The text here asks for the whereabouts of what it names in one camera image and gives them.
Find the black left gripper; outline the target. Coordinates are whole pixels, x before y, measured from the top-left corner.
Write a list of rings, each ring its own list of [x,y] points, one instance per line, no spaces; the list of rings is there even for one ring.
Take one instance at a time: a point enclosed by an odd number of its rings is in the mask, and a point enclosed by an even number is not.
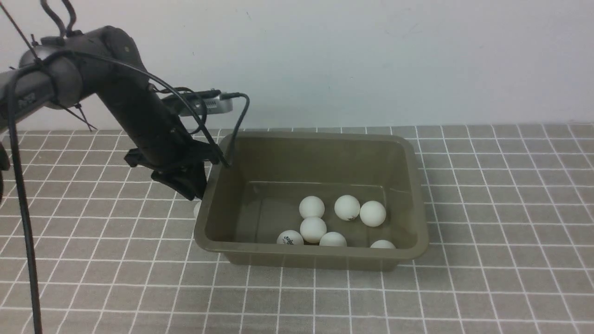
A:
[[[220,163],[217,146],[194,140],[173,116],[125,116],[123,129],[135,144],[125,155],[130,167],[153,171],[151,179],[186,199],[203,199],[205,162]]]

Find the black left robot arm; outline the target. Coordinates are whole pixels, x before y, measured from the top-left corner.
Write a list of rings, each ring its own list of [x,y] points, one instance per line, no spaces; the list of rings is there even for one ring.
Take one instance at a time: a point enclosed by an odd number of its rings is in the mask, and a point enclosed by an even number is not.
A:
[[[203,197],[204,163],[220,161],[217,147],[194,140],[153,91],[139,50],[126,32],[105,26],[78,32],[64,42],[47,37],[35,51],[43,68],[17,81],[17,121],[42,107],[70,108],[97,95],[136,145],[125,156],[130,167],[151,169],[155,181],[186,199]]]

